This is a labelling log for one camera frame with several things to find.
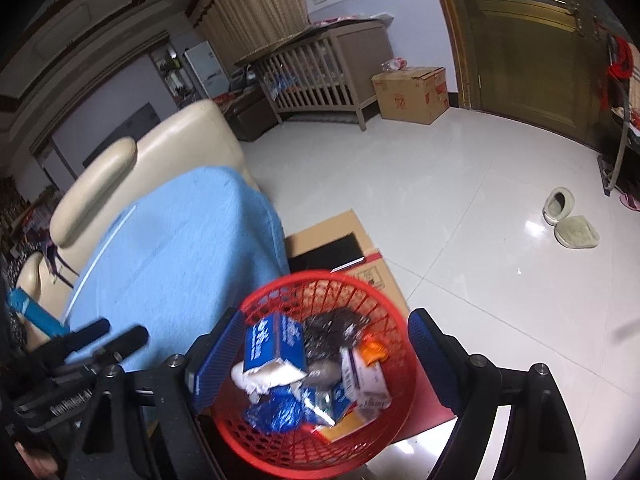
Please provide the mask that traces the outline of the beige curtain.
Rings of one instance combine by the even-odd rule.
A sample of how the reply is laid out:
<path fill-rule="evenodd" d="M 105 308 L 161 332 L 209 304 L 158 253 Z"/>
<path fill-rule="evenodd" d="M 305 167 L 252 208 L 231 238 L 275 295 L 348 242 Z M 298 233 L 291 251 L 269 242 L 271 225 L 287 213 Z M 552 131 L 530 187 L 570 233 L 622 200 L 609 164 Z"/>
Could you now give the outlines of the beige curtain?
<path fill-rule="evenodd" d="M 309 25 L 306 0 L 191 0 L 186 16 L 225 70 L 257 58 Z"/>

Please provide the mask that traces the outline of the beige slipper flat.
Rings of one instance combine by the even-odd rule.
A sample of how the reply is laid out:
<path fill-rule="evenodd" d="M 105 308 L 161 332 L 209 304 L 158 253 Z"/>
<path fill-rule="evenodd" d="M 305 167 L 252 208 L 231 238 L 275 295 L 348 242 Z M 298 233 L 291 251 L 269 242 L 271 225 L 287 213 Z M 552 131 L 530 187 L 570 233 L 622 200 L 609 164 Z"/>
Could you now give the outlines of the beige slipper flat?
<path fill-rule="evenodd" d="M 565 248 L 590 249 L 599 245 L 600 235 L 584 216 L 570 216 L 554 227 L 556 240 Z"/>

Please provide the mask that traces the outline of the red plastic mesh basket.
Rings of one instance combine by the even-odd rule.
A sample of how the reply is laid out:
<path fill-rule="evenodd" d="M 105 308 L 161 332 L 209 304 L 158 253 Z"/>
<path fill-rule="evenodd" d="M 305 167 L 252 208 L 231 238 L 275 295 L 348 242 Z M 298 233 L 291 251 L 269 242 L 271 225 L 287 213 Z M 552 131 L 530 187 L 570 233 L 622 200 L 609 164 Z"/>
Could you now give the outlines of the red plastic mesh basket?
<path fill-rule="evenodd" d="M 408 419 L 416 392 L 416 357 L 409 344 L 407 318 L 382 292 L 345 274 L 299 272 L 252 292 L 240 307 L 245 330 L 234 365 L 244 363 L 245 331 L 261 318 L 281 312 L 303 325 L 311 315 L 338 308 L 367 316 L 370 323 L 362 336 L 377 336 L 390 352 L 390 357 L 378 364 L 392 403 L 380 410 L 377 420 L 351 436 L 336 443 L 322 442 L 311 431 L 317 426 L 334 426 L 357 404 L 345 394 L 341 360 L 311 364 L 306 360 L 307 376 L 288 385 L 302 394 L 303 423 L 288 434 L 262 434 L 245 421 L 244 412 L 252 404 L 229 373 L 213 404 L 213 421 L 224 444 L 264 474 L 285 479 L 325 479 L 346 474 L 384 450 Z"/>

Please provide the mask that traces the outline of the white paper ball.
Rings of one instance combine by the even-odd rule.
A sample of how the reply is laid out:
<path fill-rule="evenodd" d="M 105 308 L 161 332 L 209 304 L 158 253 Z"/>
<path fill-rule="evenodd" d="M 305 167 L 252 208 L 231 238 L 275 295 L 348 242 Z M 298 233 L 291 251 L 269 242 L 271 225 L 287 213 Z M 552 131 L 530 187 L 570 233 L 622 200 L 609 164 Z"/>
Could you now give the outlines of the white paper ball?
<path fill-rule="evenodd" d="M 250 403 L 256 404 L 271 389 L 300 382 L 307 373 L 288 362 L 272 362 L 246 372 L 244 363 L 239 362 L 232 367 L 230 375 L 232 382 L 247 394 Z"/>

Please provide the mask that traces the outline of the cream leather sofa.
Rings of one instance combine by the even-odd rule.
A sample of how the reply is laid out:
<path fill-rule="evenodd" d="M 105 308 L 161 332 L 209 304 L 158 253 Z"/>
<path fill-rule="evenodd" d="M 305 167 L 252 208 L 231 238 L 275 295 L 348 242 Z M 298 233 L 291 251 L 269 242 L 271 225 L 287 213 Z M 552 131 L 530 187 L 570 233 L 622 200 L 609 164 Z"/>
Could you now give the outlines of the cream leather sofa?
<path fill-rule="evenodd" d="M 130 136 L 115 141 L 64 194 L 50 221 L 51 244 L 26 260 L 16 286 L 63 322 L 81 269 L 117 216 L 164 183 L 204 166 L 230 167 L 258 188 L 238 139 L 212 100 L 179 110 L 139 141 Z"/>

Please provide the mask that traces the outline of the blue plastic wrapper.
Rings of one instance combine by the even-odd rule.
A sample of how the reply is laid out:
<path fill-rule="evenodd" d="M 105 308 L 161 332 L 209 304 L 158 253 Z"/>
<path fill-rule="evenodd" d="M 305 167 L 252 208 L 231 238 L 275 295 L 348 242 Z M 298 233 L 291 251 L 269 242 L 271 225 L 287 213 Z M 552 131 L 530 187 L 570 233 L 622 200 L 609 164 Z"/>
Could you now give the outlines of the blue plastic wrapper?
<path fill-rule="evenodd" d="M 288 434 L 304 421 L 302 394 L 291 386 L 272 388 L 265 400 L 245 410 L 244 419 L 262 434 Z"/>

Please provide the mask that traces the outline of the white air conditioner unit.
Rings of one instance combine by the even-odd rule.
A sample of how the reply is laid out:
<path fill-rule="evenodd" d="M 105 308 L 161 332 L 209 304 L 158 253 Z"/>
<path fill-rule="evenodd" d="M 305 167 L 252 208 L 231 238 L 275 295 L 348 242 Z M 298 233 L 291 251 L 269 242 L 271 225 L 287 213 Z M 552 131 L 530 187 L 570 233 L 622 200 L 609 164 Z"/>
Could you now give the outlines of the white air conditioner unit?
<path fill-rule="evenodd" d="M 202 41 L 196 46 L 186 49 L 184 56 L 209 99 L 218 98 L 228 91 L 227 74 L 208 41 Z"/>

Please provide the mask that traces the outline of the blue toothpaste box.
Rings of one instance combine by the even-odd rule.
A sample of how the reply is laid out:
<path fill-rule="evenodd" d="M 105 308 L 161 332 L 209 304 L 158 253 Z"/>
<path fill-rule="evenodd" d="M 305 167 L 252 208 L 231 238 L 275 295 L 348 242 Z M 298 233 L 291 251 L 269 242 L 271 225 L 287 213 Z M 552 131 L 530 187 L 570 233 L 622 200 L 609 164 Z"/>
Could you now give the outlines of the blue toothpaste box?
<path fill-rule="evenodd" d="M 303 325 L 281 312 L 273 312 L 250 326 L 245 331 L 244 372 L 304 377 L 307 364 Z"/>

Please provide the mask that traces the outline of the wooden baby crib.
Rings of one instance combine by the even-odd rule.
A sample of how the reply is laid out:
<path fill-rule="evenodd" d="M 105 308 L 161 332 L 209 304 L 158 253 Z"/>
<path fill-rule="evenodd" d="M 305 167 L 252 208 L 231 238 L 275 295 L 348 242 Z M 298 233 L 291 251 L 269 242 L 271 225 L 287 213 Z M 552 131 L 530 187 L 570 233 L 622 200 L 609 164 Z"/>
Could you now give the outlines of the wooden baby crib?
<path fill-rule="evenodd" d="M 278 119 L 349 114 L 364 131 L 364 110 L 376 102 L 372 77 L 393 56 L 382 20 L 348 18 L 310 26 L 244 62 Z"/>

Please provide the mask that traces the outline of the brown cardboard box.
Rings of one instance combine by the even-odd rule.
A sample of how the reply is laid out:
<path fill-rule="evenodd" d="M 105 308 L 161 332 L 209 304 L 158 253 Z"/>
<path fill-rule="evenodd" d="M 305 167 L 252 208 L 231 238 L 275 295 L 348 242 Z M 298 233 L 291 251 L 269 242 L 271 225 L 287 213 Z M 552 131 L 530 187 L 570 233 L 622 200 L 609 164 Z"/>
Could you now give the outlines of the brown cardboard box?
<path fill-rule="evenodd" d="M 449 108 L 443 67 L 407 67 L 371 78 L 384 119 L 431 125 Z"/>

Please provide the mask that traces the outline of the blue table cloth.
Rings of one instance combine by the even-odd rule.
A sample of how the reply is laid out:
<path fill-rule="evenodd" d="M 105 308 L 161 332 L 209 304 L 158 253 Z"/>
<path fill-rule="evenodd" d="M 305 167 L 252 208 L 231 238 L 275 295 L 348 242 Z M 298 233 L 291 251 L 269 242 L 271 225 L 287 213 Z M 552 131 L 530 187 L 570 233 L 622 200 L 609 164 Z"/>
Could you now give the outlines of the blue table cloth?
<path fill-rule="evenodd" d="M 268 198 L 227 167 L 201 167 L 163 184 L 112 222 L 79 274 L 65 323 L 97 318 L 148 343 L 126 359 L 145 370 L 183 353 L 224 311 L 290 272 L 284 233 Z"/>

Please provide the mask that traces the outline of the dark clothes on sofa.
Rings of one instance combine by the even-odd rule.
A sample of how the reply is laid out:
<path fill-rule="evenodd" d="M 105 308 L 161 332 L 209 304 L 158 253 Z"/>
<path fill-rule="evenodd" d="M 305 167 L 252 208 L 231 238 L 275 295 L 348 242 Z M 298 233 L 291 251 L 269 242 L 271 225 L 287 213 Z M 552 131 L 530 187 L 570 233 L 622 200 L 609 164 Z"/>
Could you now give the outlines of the dark clothes on sofa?
<path fill-rule="evenodd" d="M 50 223 L 63 193 L 47 186 L 30 202 L 15 179 L 1 178 L 1 264 L 6 288 L 23 289 L 56 322 L 78 273 L 66 263 L 50 234 Z"/>

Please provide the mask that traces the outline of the orange wrapper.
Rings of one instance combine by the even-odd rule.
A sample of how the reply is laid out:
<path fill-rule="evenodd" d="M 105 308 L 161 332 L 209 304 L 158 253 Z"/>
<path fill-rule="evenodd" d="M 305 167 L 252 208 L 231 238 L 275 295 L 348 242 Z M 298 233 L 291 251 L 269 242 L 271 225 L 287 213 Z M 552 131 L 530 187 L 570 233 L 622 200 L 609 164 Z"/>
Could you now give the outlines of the orange wrapper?
<path fill-rule="evenodd" d="M 364 364 L 372 366 L 374 363 L 383 363 L 390 357 L 385 344 L 372 334 L 364 334 L 358 344 L 358 353 Z"/>

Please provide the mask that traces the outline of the golden wooden door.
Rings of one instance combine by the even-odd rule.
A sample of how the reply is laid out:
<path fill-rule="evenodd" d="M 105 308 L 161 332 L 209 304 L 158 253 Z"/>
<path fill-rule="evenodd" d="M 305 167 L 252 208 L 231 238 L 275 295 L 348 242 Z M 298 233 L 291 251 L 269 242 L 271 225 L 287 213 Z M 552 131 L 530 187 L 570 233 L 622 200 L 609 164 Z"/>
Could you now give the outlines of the golden wooden door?
<path fill-rule="evenodd" d="M 608 40 L 628 32 L 604 0 L 439 1 L 462 105 L 612 146 Z"/>

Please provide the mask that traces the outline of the flat cardboard box on floor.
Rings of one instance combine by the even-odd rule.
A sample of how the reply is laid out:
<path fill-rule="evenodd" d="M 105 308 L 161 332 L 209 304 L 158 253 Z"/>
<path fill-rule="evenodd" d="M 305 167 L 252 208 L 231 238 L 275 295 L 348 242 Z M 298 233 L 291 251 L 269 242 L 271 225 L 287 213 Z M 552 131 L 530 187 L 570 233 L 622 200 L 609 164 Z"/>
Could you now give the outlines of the flat cardboard box on floor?
<path fill-rule="evenodd" d="M 390 267 L 363 229 L 355 211 L 348 210 L 311 228 L 285 237 L 290 270 L 342 272 L 382 292 L 403 318 L 409 308 Z M 454 414 L 439 403 L 422 367 L 416 368 L 416 395 L 399 441 L 426 434 Z"/>

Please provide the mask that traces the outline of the beige slipper upright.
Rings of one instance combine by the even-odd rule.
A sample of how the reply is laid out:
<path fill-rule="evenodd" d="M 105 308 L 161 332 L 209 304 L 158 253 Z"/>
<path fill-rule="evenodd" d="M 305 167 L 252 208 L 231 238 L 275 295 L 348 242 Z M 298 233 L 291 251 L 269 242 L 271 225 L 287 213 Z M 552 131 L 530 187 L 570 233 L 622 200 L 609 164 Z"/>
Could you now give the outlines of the beige slipper upright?
<path fill-rule="evenodd" d="M 556 226 L 567 218 L 575 207 L 575 197 L 568 188 L 558 186 L 548 195 L 542 207 L 542 218 L 549 226 Z"/>

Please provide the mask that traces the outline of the clothes rack with garments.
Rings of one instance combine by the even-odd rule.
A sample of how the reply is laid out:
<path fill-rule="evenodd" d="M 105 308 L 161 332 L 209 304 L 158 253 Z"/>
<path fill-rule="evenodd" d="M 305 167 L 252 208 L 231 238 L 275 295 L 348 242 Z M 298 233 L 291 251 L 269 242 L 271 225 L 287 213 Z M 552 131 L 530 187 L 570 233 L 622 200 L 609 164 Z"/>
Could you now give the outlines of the clothes rack with garments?
<path fill-rule="evenodd" d="M 620 202 L 627 209 L 639 211 L 639 181 L 623 176 L 626 151 L 639 154 L 639 50 L 626 39 L 608 34 L 608 68 L 602 106 L 620 127 L 620 142 L 614 162 L 610 164 L 600 155 L 598 165 L 603 192 L 610 196 L 620 193 Z"/>

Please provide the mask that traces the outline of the black plastic bag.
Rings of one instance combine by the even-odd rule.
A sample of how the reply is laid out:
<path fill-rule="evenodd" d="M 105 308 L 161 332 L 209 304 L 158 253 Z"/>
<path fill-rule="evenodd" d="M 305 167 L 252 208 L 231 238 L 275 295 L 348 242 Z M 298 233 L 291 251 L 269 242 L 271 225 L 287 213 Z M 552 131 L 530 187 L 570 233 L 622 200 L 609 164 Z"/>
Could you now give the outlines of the black plastic bag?
<path fill-rule="evenodd" d="M 338 308 L 311 315 L 303 322 L 304 348 L 308 364 L 329 360 L 340 362 L 341 348 L 354 348 L 370 320 L 367 316 Z"/>

